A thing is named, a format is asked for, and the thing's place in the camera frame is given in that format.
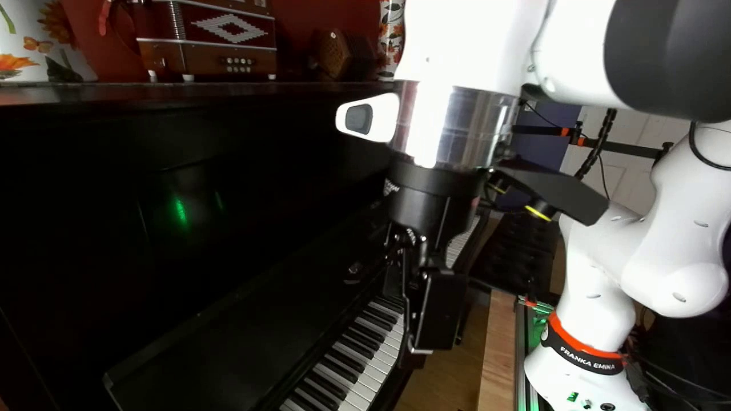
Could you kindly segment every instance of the wall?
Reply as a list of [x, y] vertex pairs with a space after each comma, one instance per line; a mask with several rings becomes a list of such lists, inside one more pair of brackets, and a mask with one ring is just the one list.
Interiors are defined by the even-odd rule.
[[380, 0], [272, 0], [279, 33], [301, 55], [312, 31], [344, 30], [345, 33], [378, 40]]
[[[581, 111], [581, 120], [586, 120], [586, 134], [596, 136], [604, 122], [605, 110], [586, 107]], [[686, 136], [691, 120], [669, 118], [669, 116], [652, 116], [642, 111], [619, 111], [611, 132], [611, 141], [622, 143], [641, 143], [652, 148], [662, 148], [662, 141], [682, 141]], [[584, 159], [587, 157], [590, 148], [570, 145], [563, 172], [573, 173]], [[645, 215], [652, 209], [657, 199], [657, 189], [652, 183], [652, 165], [654, 159], [633, 157], [622, 152], [605, 150], [605, 180], [611, 199]], [[596, 161], [595, 169], [586, 176], [586, 183], [596, 192], [604, 192], [602, 184], [602, 165]]]

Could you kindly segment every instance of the piano keys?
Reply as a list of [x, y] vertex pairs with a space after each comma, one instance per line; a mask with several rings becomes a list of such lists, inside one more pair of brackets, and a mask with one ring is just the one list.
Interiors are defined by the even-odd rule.
[[368, 411], [399, 363], [404, 312], [372, 298], [295, 385], [279, 411]]

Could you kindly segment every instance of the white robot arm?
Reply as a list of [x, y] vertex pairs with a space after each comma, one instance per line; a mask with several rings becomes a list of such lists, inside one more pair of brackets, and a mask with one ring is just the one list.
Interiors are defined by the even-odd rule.
[[[566, 287], [544, 344], [527, 361], [528, 379], [557, 411], [646, 409], [619, 353], [633, 298], [691, 318], [726, 295], [729, 23], [726, 0], [410, 0], [399, 94], [338, 110], [338, 129], [401, 152], [388, 177], [391, 220], [417, 237], [425, 280], [466, 225], [460, 215], [471, 212], [476, 176], [500, 165], [524, 85], [560, 102], [699, 120], [654, 169], [658, 197], [646, 216], [622, 205], [584, 224], [563, 216]], [[420, 335], [425, 318], [413, 312], [410, 334]]]

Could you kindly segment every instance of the black piano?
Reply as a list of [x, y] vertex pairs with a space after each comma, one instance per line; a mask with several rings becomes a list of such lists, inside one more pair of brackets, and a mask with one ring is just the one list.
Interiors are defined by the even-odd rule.
[[338, 102], [384, 89], [2, 89], [8, 407], [388, 407], [391, 152], [335, 129]]

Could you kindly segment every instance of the black panel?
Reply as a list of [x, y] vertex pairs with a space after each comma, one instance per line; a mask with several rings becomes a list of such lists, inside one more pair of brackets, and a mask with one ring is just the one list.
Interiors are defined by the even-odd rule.
[[62, 409], [113, 409], [110, 366], [381, 197], [341, 101], [0, 111], [0, 309]]
[[605, 38], [614, 94], [641, 111], [731, 118], [729, 20], [729, 0], [617, 0]]

